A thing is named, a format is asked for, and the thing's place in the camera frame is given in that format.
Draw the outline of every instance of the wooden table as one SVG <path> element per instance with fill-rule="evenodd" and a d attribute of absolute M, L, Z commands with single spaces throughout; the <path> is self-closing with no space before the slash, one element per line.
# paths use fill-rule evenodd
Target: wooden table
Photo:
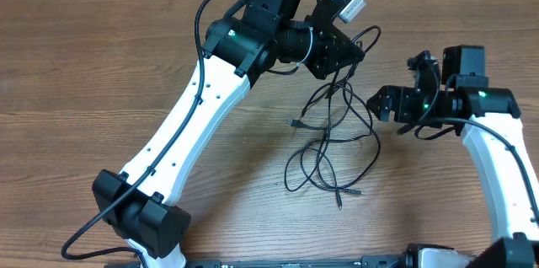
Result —
<path fill-rule="evenodd" d="M 0 0 L 0 266 L 100 267 L 127 255 L 64 261 L 60 247 L 97 212 L 91 184 L 119 171 L 182 94 L 196 53 L 202 0 Z M 236 0 L 207 8 L 202 34 Z M 368 99 L 384 84 L 413 85 L 406 59 L 429 49 L 484 45 L 491 86 L 510 88 L 539 166 L 539 0 L 367 0 L 348 35 L 379 24 L 382 37 L 351 80 Z M 314 0 L 303 0 L 298 18 Z M 366 36 L 365 43 L 373 35 Z M 286 160 L 317 132 L 286 125 L 323 82 L 302 68 L 264 74 L 223 121 L 191 173 L 179 206 L 190 212 L 183 251 L 191 259 L 357 258 L 437 243 L 475 254 L 490 226 L 478 176 L 461 139 L 397 136 L 375 124 L 382 154 L 356 187 L 365 196 L 283 184 Z M 335 103 L 338 110 L 344 104 Z M 322 125 L 326 108 L 306 121 Z M 337 130 L 366 129 L 355 119 Z M 332 146 L 341 181 L 376 151 L 374 139 Z M 299 171 L 292 171 L 300 179 Z M 72 252 L 125 245 L 100 222 Z"/>

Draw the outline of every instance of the white arm casing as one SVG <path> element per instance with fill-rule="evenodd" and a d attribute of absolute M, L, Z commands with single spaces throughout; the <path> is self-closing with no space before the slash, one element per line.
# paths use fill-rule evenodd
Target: white arm casing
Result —
<path fill-rule="evenodd" d="M 486 113 L 484 117 L 472 116 L 470 121 L 493 129 L 515 146 L 526 167 L 533 193 L 539 197 L 539 183 L 526 152 L 520 119 L 514 119 L 510 114 Z M 529 240 L 539 240 L 539 227 L 533 222 L 524 180 L 511 152 L 505 150 L 505 145 L 498 139 L 476 126 L 464 126 L 462 142 L 478 170 L 487 200 L 493 242 L 512 238 L 513 233 L 524 233 Z"/>
<path fill-rule="evenodd" d="M 138 187 L 138 190 L 148 196 L 152 196 L 154 192 L 163 195 L 164 205 L 174 206 L 179 200 L 185 181 L 205 145 L 228 112 L 250 90 L 247 75 L 240 78 L 234 74 L 236 68 L 219 57 L 212 56 L 210 59 L 205 59 L 204 64 L 203 102 L 196 108 L 188 125 L 157 165 L 155 174 L 149 176 Z M 127 183 L 133 184 L 141 177 L 147 166 L 153 162 L 178 130 L 195 100 L 200 83 L 199 66 L 197 64 L 189 85 L 156 134 L 121 170 L 129 175 Z M 154 260 L 137 242 L 130 239 L 127 241 L 129 245 L 144 253 L 148 268 L 182 268 L 185 265 L 185 257 L 181 254 L 179 245 L 166 258 Z"/>

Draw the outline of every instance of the robotic arm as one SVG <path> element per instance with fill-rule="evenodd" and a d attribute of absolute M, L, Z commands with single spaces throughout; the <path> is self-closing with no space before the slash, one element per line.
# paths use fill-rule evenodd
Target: robotic arm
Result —
<path fill-rule="evenodd" d="M 297 22 L 292 19 L 299 2 L 240 0 L 212 23 L 201 47 L 205 76 L 200 77 L 199 62 L 188 87 L 150 142 L 119 174 L 103 170 L 94 181 L 95 199 L 99 210 L 105 212 L 102 218 L 138 250 L 145 267 L 188 265 L 179 244 L 190 215 L 174 205 L 216 128 L 263 72 L 271 71 L 279 60 L 303 63 L 315 78 L 325 79 L 363 60 L 363 50 L 333 22 L 337 17 L 345 23 L 351 21 L 365 6 L 364 0 L 318 0 L 312 14 Z M 242 18 L 234 18 L 243 6 Z M 534 199 L 539 184 L 522 141 L 518 106 L 509 90 L 488 88 L 483 49 L 446 49 L 441 78 L 437 61 L 427 51 L 408 61 L 408 66 L 417 72 L 415 88 L 385 86 L 368 101 L 369 109 L 382 121 L 388 121 L 389 112 L 395 111 L 395 121 L 408 124 L 402 132 L 416 125 L 455 124 L 480 174 L 493 240 L 519 239 L 521 243 L 522 237 L 515 237 L 515 233 L 523 233 L 523 242 L 531 246 L 530 240 L 539 240 Z M 440 91 L 440 83 L 453 91 Z M 187 115 L 190 121 L 181 131 Z M 476 121 L 498 132 L 515 147 L 514 152 L 506 151 L 507 145 L 484 129 L 462 120 Z M 522 163 L 516 163 L 512 153 L 517 153 Z M 64 256 L 66 246 L 69 244 L 62 249 Z M 470 261 L 440 246 L 416 247 L 396 257 L 399 267 L 464 267 Z M 361 259 L 352 266 L 368 262 Z"/>

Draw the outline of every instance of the tangled cable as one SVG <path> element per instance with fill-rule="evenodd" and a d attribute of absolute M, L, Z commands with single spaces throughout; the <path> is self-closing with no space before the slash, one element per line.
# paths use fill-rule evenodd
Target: tangled cable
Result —
<path fill-rule="evenodd" d="M 372 31 L 374 29 L 377 30 L 376 38 L 365 49 L 365 53 L 367 53 L 378 42 L 378 39 L 380 38 L 380 35 L 382 33 L 382 30 L 380 29 L 380 27 L 378 27 L 377 25 L 373 25 L 373 26 L 365 29 L 364 31 L 362 31 L 361 33 L 359 33 L 356 37 L 354 37 L 352 39 L 353 42 L 358 42 L 358 40 L 360 39 L 361 36 L 365 35 L 369 31 Z M 337 77 L 339 75 L 339 71 L 335 72 L 331 83 L 325 83 L 320 88 L 318 88 L 314 92 L 314 94 L 312 94 L 311 98 L 307 101 L 307 103 L 305 104 L 305 107 L 303 108 L 302 114 L 301 114 L 302 117 L 305 115 L 305 113 L 307 112 L 308 109 L 313 107 L 315 104 L 320 102 L 325 97 L 328 100 L 328 125 L 327 126 L 316 127 L 316 126 L 309 126 L 309 125 L 307 125 L 307 124 L 305 124 L 305 123 L 303 123 L 301 121 L 298 121 L 298 120 L 290 120 L 290 121 L 288 121 L 289 125 L 294 126 L 296 128 L 323 131 L 323 135 L 322 135 L 322 137 L 320 139 L 316 139 L 316 140 L 308 142 L 305 145 L 305 147 L 303 147 L 300 150 L 297 150 L 295 153 L 293 153 L 290 156 L 290 158 L 288 159 L 288 162 L 286 162 L 286 166 L 285 166 L 285 187 L 286 187 L 286 189 L 288 191 L 290 191 L 290 192 L 295 192 L 295 191 L 300 190 L 307 182 L 310 182 L 312 185 L 316 186 L 318 189 L 327 190 L 327 191 L 333 191 L 335 193 L 335 197 L 337 199 L 337 204 L 338 204 L 340 209 L 342 209 L 342 207 L 343 207 L 343 202 L 342 202 L 342 199 L 341 199 L 341 196 L 340 196 L 340 192 L 350 193 L 350 194 L 354 194 L 354 195 L 362 194 L 362 192 L 360 190 L 352 189 L 350 187 L 352 185 L 356 184 L 359 180 L 361 180 L 365 176 L 365 174 L 369 171 L 369 169 L 372 167 L 372 165 L 378 159 L 378 156 L 380 155 L 380 150 L 382 148 L 380 138 L 378 137 L 378 135 L 376 134 L 376 132 L 372 128 L 373 121 L 372 121 L 371 112 L 366 107 L 365 101 L 363 101 L 363 99 L 361 99 L 359 96 L 357 96 L 354 93 L 354 91 L 352 89 L 352 85 L 349 83 L 349 79 L 354 75 L 354 72 L 355 72 L 357 66 L 358 66 L 357 63 L 351 65 L 349 71 L 339 81 L 337 80 Z M 332 124 L 332 122 L 331 122 L 331 100 L 332 100 L 333 95 L 335 93 L 337 93 L 339 90 L 342 91 L 343 100 L 344 100 L 344 102 L 346 104 L 346 111 L 344 112 L 343 116 L 337 122 Z M 358 100 L 363 105 L 363 107 L 365 108 L 365 110 L 366 110 L 366 112 L 368 114 L 368 117 L 369 117 L 368 122 L 352 106 L 352 100 L 353 99 Z M 367 127 L 369 132 L 366 133 L 366 134 L 361 134 L 361 135 L 359 135 L 357 137 L 349 138 L 349 139 L 332 138 L 331 137 L 331 131 L 336 126 L 340 125 L 344 121 L 344 118 L 346 118 L 346 116 L 348 115 L 348 113 L 350 111 Z M 376 143 L 377 143 L 376 155 L 371 160 L 371 162 L 369 164 L 367 164 L 367 166 L 360 173 L 359 176 L 357 176 L 354 180 L 350 181 L 349 183 L 347 183 L 345 185 L 339 185 L 338 181 L 337 181 L 337 175 L 335 174 L 334 167 L 331 164 L 331 161 L 329 160 L 328 156 L 326 155 L 326 152 L 328 151 L 329 144 L 330 143 L 346 143 L 346 142 L 359 141 L 361 138 L 370 137 L 370 136 L 374 136 L 374 138 L 376 139 Z M 305 166 L 304 166 L 304 163 L 303 163 L 303 159 L 304 159 L 304 155 L 305 155 L 306 151 L 314 151 L 314 152 L 317 153 L 314 168 L 312 169 L 312 171 L 310 173 L 308 173 L 305 170 Z M 288 168 L 290 167 L 291 161 L 298 155 L 300 156 L 299 167 L 301 168 L 301 170 L 302 170 L 302 172 L 303 172 L 303 174 L 305 175 L 306 178 L 296 188 L 291 188 L 288 185 L 288 180 L 287 180 Z M 323 159 L 328 163 L 329 169 L 331 170 L 331 174 L 332 174 L 332 177 L 333 177 L 332 178 L 333 184 L 328 183 L 324 179 L 324 177 L 322 176 L 322 172 L 320 171 L 320 163 L 322 162 Z M 321 183 L 317 183 L 313 179 L 313 176 L 314 176 L 315 173 L 317 173 L 318 179 L 320 180 Z"/>

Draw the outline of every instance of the wood grain tabletop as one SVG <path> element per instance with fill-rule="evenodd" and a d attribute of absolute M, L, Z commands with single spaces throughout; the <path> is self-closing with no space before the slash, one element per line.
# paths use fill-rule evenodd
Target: wood grain tabletop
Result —
<path fill-rule="evenodd" d="M 98 172 L 118 172 L 131 160 L 182 94 L 195 67 L 201 1 L 0 0 L 1 267 L 102 267 L 131 258 L 66 262 L 60 247 L 97 213 L 91 184 Z M 212 1 L 201 34 L 234 2 Z M 367 2 L 353 23 L 338 24 L 350 36 L 373 24 L 383 30 L 350 80 L 362 99 L 382 85 L 412 86 L 406 60 L 422 50 L 441 57 L 447 46 L 485 46 L 491 86 L 515 94 L 527 150 L 539 166 L 539 0 Z M 302 0 L 296 17 L 313 6 Z M 454 135 L 425 142 L 376 121 L 382 153 L 355 185 L 364 196 L 343 194 L 339 210 L 327 191 L 288 192 L 287 159 L 319 132 L 286 121 L 322 84 L 305 67 L 289 77 L 266 73 L 222 122 L 178 204 L 192 215 L 182 244 L 189 259 L 358 258 L 400 253 L 408 243 L 477 254 L 489 245 L 478 175 Z M 344 110 L 342 100 L 334 106 L 336 115 Z M 304 120 L 321 126 L 326 106 Z M 366 129 L 349 118 L 334 134 L 358 132 Z M 328 156 L 345 182 L 375 152 L 372 138 L 332 145 Z M 301 178 L 295 163 L 292 184 Z M 123 245 L 100 222 L 72 252 Z"/>

